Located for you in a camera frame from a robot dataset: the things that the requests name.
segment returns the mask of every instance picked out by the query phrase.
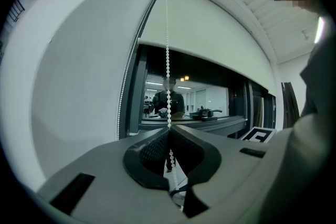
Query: ceiling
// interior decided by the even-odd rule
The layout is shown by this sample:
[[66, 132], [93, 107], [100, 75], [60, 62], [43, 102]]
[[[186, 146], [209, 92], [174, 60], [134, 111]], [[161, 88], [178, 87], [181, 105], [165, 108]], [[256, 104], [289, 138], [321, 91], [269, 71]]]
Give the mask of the ceiling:
[[[162, 77], [149, 74], [149, 75], [147, 75], [146, 82], [153, 82], [153, 83], [162, 84]], [[191, 89], [181, 89], [181, 88], [178, 88], [178, 86], [187, 87], [187, 88], [191, 88]], [[199, 89], [202, 89], [202, 88], [205, 88], [205, 87], [208, 87], [208, 86], [209, 85], [207, 85], [207, 84], [193, 82], [193, 81], [183, 81], [182, 82], [182, 81], [177, 80], [176, 81], [176, 86], [175, 86], [175, 91], [180, 92], [180, 93], [184, 93], [184, 92], [199, 90]], [[162, 91], [163, 86], [146, 83], [145, 89]]]
[[[274, 60], [282, 63], [290, 59], [309, 53], [314, 47], [314, 39], [317, 30], [318, 16], [298, 7], [291, 7], [289, 3], [275, 2], [273, 0], [234, 0], [239, 2], [241, 11], [252, 12], [254, 23], [249, 27], [238, 18], [234, 12], [231, 12], [229, 5], [226, 11], [234, 16], [257, 40], [267, 57], [270, 59], [270, 53], [267, 49], [275, 53]], [[261, 29], [262, 37], [266, 41], [256, 37], [256, 31], [253, 27]]]

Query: gray panel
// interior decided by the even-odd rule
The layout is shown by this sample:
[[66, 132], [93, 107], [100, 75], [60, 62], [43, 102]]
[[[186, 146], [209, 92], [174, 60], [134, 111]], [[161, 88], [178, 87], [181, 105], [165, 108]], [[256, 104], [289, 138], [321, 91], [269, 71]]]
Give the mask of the gray panel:
[[98, 146], [52, 176], [38, 191], [51, 201], [79, 173], [95, 179], [71, 216], [86, 223], [174, 223], [186, 219], [167, 191], [147, 189], [124, 170], [124, 152], [154, 130]]

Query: black slot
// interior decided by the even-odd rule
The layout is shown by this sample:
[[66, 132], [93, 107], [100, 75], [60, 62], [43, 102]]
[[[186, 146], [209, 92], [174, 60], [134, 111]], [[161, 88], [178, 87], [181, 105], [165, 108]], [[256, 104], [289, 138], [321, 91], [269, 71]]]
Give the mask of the black slot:
[[71, 214], [93, 180], [94, 176], [80, 173], [50, 204], [67, 215]]
[[239, 152], [245, 153], [247, 155], [255, 156], [258, 158], [263, 158], [266, 152], [264, 151], [257, 151], [257, 150], [252, 150], [251, 148], [242, 148]]

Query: ceiling light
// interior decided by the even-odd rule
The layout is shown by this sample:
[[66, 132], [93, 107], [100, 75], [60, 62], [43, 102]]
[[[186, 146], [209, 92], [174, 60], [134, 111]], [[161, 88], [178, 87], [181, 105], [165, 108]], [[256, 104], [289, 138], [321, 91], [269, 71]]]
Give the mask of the ceiling light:
[[318, 43], [321, 39], [322, 33], [323, 33], [323, 28], [324, 28], [324, 21], [322, 17], [319, 18], [319, 25], [317, 27], [317, 32], [316, 32], [316, 37], [314, 43]]
[[162, 85], [161, 83], [154, 83], [154, 82], [146, 82], [147, 84], [153, 84], [153, 85]]

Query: white roller blind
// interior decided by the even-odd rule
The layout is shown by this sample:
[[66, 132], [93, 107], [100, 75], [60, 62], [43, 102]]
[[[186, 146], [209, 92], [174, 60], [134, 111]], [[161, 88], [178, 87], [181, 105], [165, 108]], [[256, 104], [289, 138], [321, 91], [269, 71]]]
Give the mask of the white roller blind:
[[[168, 0], [168, 14], [172, 49], [232, 69], [276, 96], [268, 59], [253, 37], [230, 14], [209, 0]], [[141, 41], [164, 46], [165, 22], [165, 0], [157, 0]]]

